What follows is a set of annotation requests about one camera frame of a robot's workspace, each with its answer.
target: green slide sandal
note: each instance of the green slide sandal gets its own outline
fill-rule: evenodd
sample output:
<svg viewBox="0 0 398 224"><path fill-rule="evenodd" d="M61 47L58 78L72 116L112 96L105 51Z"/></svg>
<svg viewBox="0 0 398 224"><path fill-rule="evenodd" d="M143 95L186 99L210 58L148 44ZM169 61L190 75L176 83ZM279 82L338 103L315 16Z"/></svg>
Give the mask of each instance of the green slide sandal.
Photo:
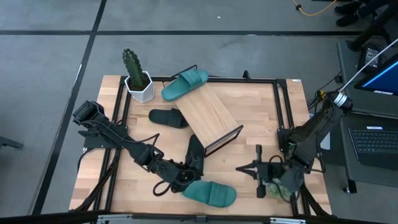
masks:
<svg viewBox="0 0 398 224"><path fill-rule="evenodd" d="M182 116L181 111L174 108L171 110L153 109L149 112L148 118L153 123L163 124L173 128L188 127L188 122Z"/></svg>
<svg viewBox="0 0 398 224"><path fill-rule="evenodd" d="M204 70L195 69L182 72L176 80L162 90L162 97L166 101L176 100L201 87L208 79L209 75Z"/></svg>
<svg viewBox="0 0 398 224"><path fill-rule="evenodd" d="M189 199L218 208L228 207L232 205L236 199L236 191L233 187L218 184L213 181L194 181L182 194Z"/></svg>

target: laptop screen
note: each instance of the laptop screen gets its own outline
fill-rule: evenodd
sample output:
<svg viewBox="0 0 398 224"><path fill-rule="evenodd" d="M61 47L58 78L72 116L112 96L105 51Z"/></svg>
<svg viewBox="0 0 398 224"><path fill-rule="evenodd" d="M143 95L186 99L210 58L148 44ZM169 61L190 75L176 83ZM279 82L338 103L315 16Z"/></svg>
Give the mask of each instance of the laptop screen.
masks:
<svg viewBox="0 0 398 224"><path fill-rule="evenodd" d="M363 88L386 94L398 93L398 61L381 71L374 78L362 84Z"/></svg>

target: chair leg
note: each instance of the chair leg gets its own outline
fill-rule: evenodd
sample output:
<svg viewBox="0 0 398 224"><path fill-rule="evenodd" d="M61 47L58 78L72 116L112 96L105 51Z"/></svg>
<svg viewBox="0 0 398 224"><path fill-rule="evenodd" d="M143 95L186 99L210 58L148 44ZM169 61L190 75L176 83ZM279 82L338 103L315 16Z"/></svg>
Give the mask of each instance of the chair leg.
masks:
<svg viewBox="0 0 398 224"><path fill-rule="evenodd" d="M0 136L0 147L1 146L10 146L10 147L14 147L16 149L22 149L22 147L24 146L22 143L10 140L8 138L4 138Z"/></svg>

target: white pot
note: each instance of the white pot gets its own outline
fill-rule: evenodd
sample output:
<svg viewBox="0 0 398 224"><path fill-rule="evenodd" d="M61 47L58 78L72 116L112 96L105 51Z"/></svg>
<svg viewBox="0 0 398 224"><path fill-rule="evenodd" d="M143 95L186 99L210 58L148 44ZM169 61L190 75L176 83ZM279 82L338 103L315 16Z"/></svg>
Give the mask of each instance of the white pot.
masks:
<svg viewBox="0 0 398 224"><path fill-rule="evenodd" d="M146 103L154 98L155 88L154 88L154 82L152 82L152 79L150 78L148 72L147 71L142 71L142 72L145 73L149 79L149 85L147 86L147 88L145 88L145 90L142 90L142 91L130 90L130 88L129 88L130 77L127 77L124 80L124 83L126 84L127 90L129 91L129 93L131 94L131 96L134 99L140 101L141 103Z"/></svg>

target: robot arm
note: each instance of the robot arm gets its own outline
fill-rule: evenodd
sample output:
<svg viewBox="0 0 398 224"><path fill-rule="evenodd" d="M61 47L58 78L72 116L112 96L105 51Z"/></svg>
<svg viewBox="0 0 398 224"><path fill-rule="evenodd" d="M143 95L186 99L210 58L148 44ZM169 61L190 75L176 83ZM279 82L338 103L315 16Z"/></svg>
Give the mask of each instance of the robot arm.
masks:
<svg viewBox="0 0 398 224"><path fill-rule="evenodd" d="M313 118L302 126L287 130L286 133L278 130L279 144L285 161L262 162L258 159L261 158L261 150L257 150L257 160L237 167L236 170L259 180L257 192L260 194L257 194L257 197L265 197L262 182L272 183L273 179L279 179L290 192L298 191L304 182L304 173L311 172L320 140L331 131L344 114L351 111L352 107L352 101L346 95L337 91L327 93L321 111ZM257 168L257 172L248 170L252 168Z"/></svg>
<svg viewBox="0 0 398 224"><path fill-rule="evenodd" d="M203 175L203 159L197 158L192 152L187 153L186 161L174 162L163 159L164 153L154 145L144 144L144 141L135 141L126 130L112 123L104 115L104 109L94 101L86 101L73 114L73 122L96 132L106 142L110 142L115 148L128 150L134 162L147 172L157 174L163 181L170 183L172 192L182 192L194 180L200 180Z"/></svg>

